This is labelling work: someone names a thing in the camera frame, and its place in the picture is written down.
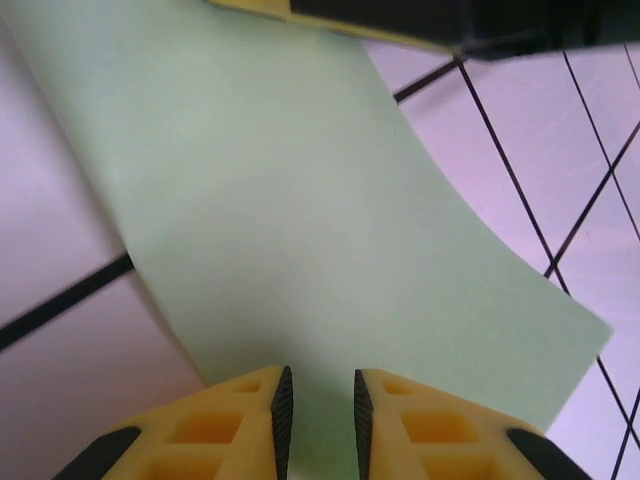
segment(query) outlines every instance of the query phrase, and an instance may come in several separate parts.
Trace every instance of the black rubber grip pad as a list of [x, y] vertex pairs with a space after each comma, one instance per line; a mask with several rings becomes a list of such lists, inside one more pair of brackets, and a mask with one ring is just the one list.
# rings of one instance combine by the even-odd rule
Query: black rubber grip pad
[[551, 440], [522, 428], [507, 430], [507, 436], [545, 480], [591, 480]]
[[271, 428], [276, 457], [278, 480], [287, 478], [289, 446], [293, 425], [293, 375], [290, 367], [284, 367], [278, 388], [271, 402]]
[[138, 438], [138, 427], [107, 433], [85, 448], [53, 480], [100, 480]]
[[362, 370], [356, 370], [353, 382], [353, 419], [360, 480], [368, 480], [373, 435], [373, 403]]

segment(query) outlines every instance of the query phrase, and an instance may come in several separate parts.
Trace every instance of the light green paper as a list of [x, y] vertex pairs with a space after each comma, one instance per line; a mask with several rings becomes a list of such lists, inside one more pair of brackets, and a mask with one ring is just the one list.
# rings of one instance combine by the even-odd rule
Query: light green paper
[[546, 428], [604, 344], [454, 192], [359, 42], [197, 0], [0, 4], [206, 379], [292, 365], [290, 478], [356, 478], [355, 368]]

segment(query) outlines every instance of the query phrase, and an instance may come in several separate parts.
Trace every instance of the black line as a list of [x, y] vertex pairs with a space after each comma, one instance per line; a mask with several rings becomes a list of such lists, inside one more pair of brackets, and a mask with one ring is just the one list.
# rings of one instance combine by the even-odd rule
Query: black line
[[636, 394], [636, 400], [635, 402], [633, 402], [633, 409], [631, 410], [631, 418], [629, 420], [629, 423], [627, 424], [627, 429], [624, 432], [624, 437], [622, 438], [622, 445], [620, 445], [620, 450], [618, 451], [618, 458], [616, 458], [616, 464], [613, 467], [611, 480], [616, 480], [616, 478], [618, 478], [618, 471], [620, 470], [620, 465], [622, 464], [622, 456], [624, 455], [624, 451], [627, 448], [627, 442], [629, 441], [629, 434], [633, 429], [633, 422], [636, 419], [636, 414], [638, 413], [638, 405], [640, 405], [640, 388], [638, 388], [638, 393]]
[[[516, 177], [516, 174], [515, 174], [513, 168], [511, 167], [511, 162], [509, 162], [509, 159], [507, 158], [507, 154], [505, 153], [504, 149], [502, 148], [502, 144], [500, 143], [500, 140], [498, 139], [498, 135], [496, 134], [496, 131], [494, 130], [493, 125], [491, 124], [491, 121], [489, 120], [489, 116], [487, 115], [487, 112], [484, 109], [484, 106], [482, 105], [482, 102], [480, 101], [480, 97], [478, 96], [478, 92], [476, 92], [476, 89], [473, 86], [473, 83], [471, 82], [471, 78], [469, 77], [469, 74], [467, 73], [467, 69], [464, 68], [464, 64], [462, 64], [462, 63], [460, 63], [458, 65], [458, 67], [460, 69], [460, 72], [462, 73], [462, 77], [464, 78], [465, 83], [467, 84], [467, 88], [469, 89], [469, 92], [471, 93], [471, 96], [473, 97], [473, 101], [475, 102], [476, 107], [478, 108], [478, 111], [480, 112], [480, 115], [482, 116], [482, 120], [484, 121], [484, 124], [487, 127], [487, 130], [489, 131], [489, 135], [491, 136], [491, 139], [493, 140], [493, 144], [495, 145], [496, 149], [498, 150], [498, 153], [500, 154], [500, 158], [502, 159], [502, 163], [504, 164], [505, 168], [507, 169], [507, 173], [509, 174], [509, 178], [511, 178], [511, 182], [513, 183], [513, 186], [515, 187], [516, 192], [518, 193], [518, 197], [520, 197], [520, 201], [522, 202], [522, 205], [524, 206], [524, 209], [527, 212], [527, 216], [529, 217], [529, 221], [533, 225], [533, 229], [536, 231], [536, 234], [538, 235], [538, 239], [540, 240], [540, 243], [542, 244], [542, 248], [544, 249], [544, 252], [546, 253], [547, 258], [549, 259], [549, 261], [553, 261], [553, 254], [551, 253], [551, 249], [549, 248], [549, 244], [547, 243], [547, 240], [544, 238], [544, 235], [542, 233], [542, 229], [540, 228], [540, 225], [538, 224], [538, 221], [536, 220], [536, 218], [535, 218], [535, 216], [533, 214], [533, 210], [531, 209], [531, 205], [529, 205], [529, 201], [527, 200], [527, 198], [526, 198], [526, 196], [524, 194], [524, 190], [522, 189], [522, 186], [520, 185], [520, 182], [518, 181], [518, 178]], [[563, 288], [566, 288], [566, 285], [564, 283], [564, 279], [562, 278], [562, 275], [560, 274], [560, 272], [556, 272], [556, 273], [558, 275], [558, 281], [563, 286]]]
[[602, 361], [602, 358], [600, 357], [600, 355], [598, 355], [596, 362], [598, 363], [598, 367], [600, 368], [600, 372], [602, 373], [602, 376], [604, 377], [605, 382], [607, 382], [607, 385], [609, 387], [609, 390], [611, 391], [611, 394], [613, 395], [613, 399], [615, 400], [616, 405], [618, 405], [618, 410], [620, 410], [620, 413], [622, 414], [624, 421], [627, 422], [627, 425], [631, 425], [631, 434], [633, 435], [633, 439], [635, 440], [636, 445], [638, 446], [638, 448], [640, 448], [640, 439], [638, 438], [638, 434], [633, 428], [633, 424], [630, 423], [631, 421], [629, 419], [629, 415], [627, 415], [627, 412], [624, 409], [624, 405], [622, 405], [622, 400], [620, 400], [620, 395], [618, 395], [618, 391], [613, 386], [613, 382], [611, 381], [609, 372], [607, 372], [607, 369], [604, 367], [604, 362]]
[[631, 71], [633, 72], [633, 78], [636, 79], [636, 85], [640, 88], [640, 80], [638, 80], [638, 72], [636, 72], [636, 67], [633, 64], [633, 60], [631, 60], [631, 55], [629, 54], [629, 49], [627, 48], [627, 44], [624, 45], [624, 51], [627, 54], [627, 60], [629, 60], [629, 66], [631, 67]]
[[609, 170], [605, 174], [604, 178], [602, 179], [602, 181], [600, 182], [600, 184], [598, 185], [596, 190], [593, 192], [593, 195], [591, 195], [591, 198], [587, 202], [586, 207], [584, 207], [584, 210], [582, 211], [582, 213], [580, 213], [580, 216], [578, 217], [578, 220], [576, 220], [576, 223], [573, 225], [573, 227], [571, 227], [571, 230], [569, 231], [569, 234], [564, 239], [564, 242], [562, 242], [562, 245], [558, 249], [558, 253], [556, 253], [555, 257], [553, 257], [553, 260], [551, 261], [551, 263], [547, 267], [547, 270], [544, 273], [545, 277], [548, 278], [549, 275], [551, 275], [551, 273], [557, 268], [558, 263], [562, 259], [562, 256], [567, 251], [567, 247], [573, 241], [573, 237], [575, 237], [576, 233], [578, 233], [578, 230], [580, 229], [580, 227], [584, 223], [585, 218], [587, 218], [587, 215], [589, 214], [589, 212], [593, 208], [593, 205], [596, 203], [596, 200], [598, 199], [598, 197], [602, 193], [602, 190], [604, 190], [604, 187], [607, 184], [607, 182], [609, 181], [609, 178], [613, 175], [613, 172], [615, 171], [616, 167], [620, 164], [620, 160], [622, 160], [622, 157], [624, 157], [624, 154], [629, 149], [629, 146], [631, 145], [631, 142], [633, 141], [633, 139], [636, 137], [636, 135], [638, 133], [638, 130], [640, 130], [640, 121], [638, 121], [638, 123], [634, 127], [633, 131], [631, 132], [631, 135], [629, 136], [629, 138], [625, 142], [624, 146], [620, 150], [620, 153], [618, 153], [618, 155], [616, 156], [615, 160], [611, 164], [611, 167], [609, 168]]
[[128, 254], [124, 254], [55, 297], [11, 320], [0, 328], [0, 352], [22, 340], [121, 275], [130, 272], [133, 268], [131, 258]]
[[410, 83], [406, 87], [403, 87], [395, 92], [393, 94], [393, 98], [396, 100], [396, 102], [402, 103], [410, 96], [415, 95], [423, 88], [428, 87], [436, 80], [444, 77], [447, 73], [454, 70], [463, 61], [464, 60], [461, 60], [458, 57], [454, 57], [450, 62], [445, 63], [444, 65], [436, 68], [434, 71], [427, 73], [424, 77], [419, 78], [415, 82]]
[[[578, 79], [576, 78], [575, 73], [573, 72], [573, 68], [571, 67], [571, 62], [569, 61], [569, 57], [567, 52], [562, 52], [564, 56], [564, 62], [569, 69], [569, 73], [571, 74], [571, 79], [573, 80], [573, 85], [576, 87], [578, 91], [578, 95], [580, 96], [580, 101], [582, 102], [582, 106], [584, 107], [584, 111], [587, 113], [587, 117], [589, 118], [589, 123], [591, 124], [591, 129], [598, 140], [598, 145], [600, 145], [600, 150], [602, 151], [602, 155], [604, 155], [604, 159], [607, 161], [607, 167], [611, 168], [611, 161], [609, 160], [609, 155], [607, 154], [606, 148], [604, 148], [604, 143], [602, 142], [602, 138], [600, 137], [600, 133], [596, 128], [596, 123], [591, 115], [591, 110], [587, 105], [587, 101], [584, 98], [584, 94], [582, 93], [582, 89], [580, 88], [580, 84], [578, 83]], [[633, 231], [636, 233], [636, 238], [640, 242], [640, 232], [638, 231], [638, 225], [636, 224], [635, 219], [633, 218], [633, 214], [631, 213], [631, 209], [629, 208], [629, 204], [627, 203], [627, 199], [622, 192], [622, 188], [620, 187], [620, 183], [618, 182], [618, 177], [615, 172], [612, 173], [613, 182], [616, 185], [616, 189], [618, 190], [618, 194], [620, 195], [620, 199], [622, 200], [622, 204], [624, 205], [624, 209], [627, 212], [627, 216], [629, 217], [629, 221], [631, 222], [631, 226], [633, 227]]]
[[[556, 269], [556, 275], [560, 273], [559, 269]], [[562, 290], [564, 290], [564, 293], [566, 293], [569, 297], [571, 297], [571, 292], [569, 291], [569, 288], [565, 285], [562, 285]], [[611, 395], [613, 395], [613, 399], [616, 402], [616, 405], [618, 406], [618, 410], [620, 410], [620, 413], [622, 414], [622, 417], [624, 418], [625, 422], [627, 422], [627, 424], [629, 423], [629, 416], [627, 415], [626, 410], [624, 409], [624, 405], [622, 405], [622, 401], [620, 400], [620, 395], [618, 395], [618, 391], [616, 390], [616, 387], [613, 385], [613, 382], [611, 381], [611, 377], [609, 376], [609, 372], [607, 372], [607, 369], [604, 366], [604, 362], [602, 361], [602, 358], [600, 357], [600, 355], [598, 355], [596, 357], [596, 363], [598, 364], [598, 367], [600, 368], [600, 373], [602, 373], [602, 376], [604, 377], [605, 382], [607, 383], [607, 386], [609, 387], [609, 391], [611, 392]], [[638, 448], [640, 448], [640, 439], [638, 438], [638, 435], [636, 434], [636, 431], [632, 428], [631, 433], [633, 434], [633, 439], [636, 442], [636, 445], [638, 445]]]

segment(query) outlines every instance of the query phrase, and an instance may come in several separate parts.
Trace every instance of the black plastic piece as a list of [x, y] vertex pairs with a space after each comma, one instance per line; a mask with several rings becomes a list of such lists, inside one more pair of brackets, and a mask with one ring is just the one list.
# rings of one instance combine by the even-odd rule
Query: black plastic piece
[[138, 438], [138, 427], [125, 427], [96, 439], [53, 480], [100, 480]]
[[507, 430], [507, 437], [545, 480], [591, 480], [551, 440], [522, 428]]
[[373, 435], [373, 403], [362, 370], [356, 370], [353, 382], [353, 419], [360, 480], [368, 480]]
[[278, 480], [287, 478], [289, 467], [289, 446], [293, 425], [293, 374], [290, 367], [284, 367], [278, 388], [271, 402], [271, 428], [276, 457]]
[[638, 0], [291, 0], [291, 11], [485, 59], [640, 41]]

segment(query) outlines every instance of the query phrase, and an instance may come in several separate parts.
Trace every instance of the yellow plastic part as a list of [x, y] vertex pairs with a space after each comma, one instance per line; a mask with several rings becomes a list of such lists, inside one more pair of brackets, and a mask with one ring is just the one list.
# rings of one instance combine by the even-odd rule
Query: yellow plastic part
[[507, 428], [516, 418], [383, 370], [363, 370], [373, 403], [370, 480], [540, 480]]
[[393, 43], [400, 43], [414, 47], [428, 48], [430, 50], [440, 51], [457, 55], [460, 53], [458, 49], [446, 49], [440, 45], [425, 42], [406, 35], [398, 35], [396, 33], [385, 32], [373, 28], [361, 27], [349, 23], [328, 20], [325, 18], [311, 17], [307, 15], [298, 15], [291, 12], [291, 3], [289, 0], [208, 0], [215, 5], [245, 10], [247, 12], [267, 15], [278, 18], [287, 22], [300, 23], [312, 27], [321, 27], [334, 30], [347, 35], [354, 35], [365, 38], [377, 38]]
[[274, 480], [271, 402], [283, 367], [129, 418], [142, 432], [103, 480]]

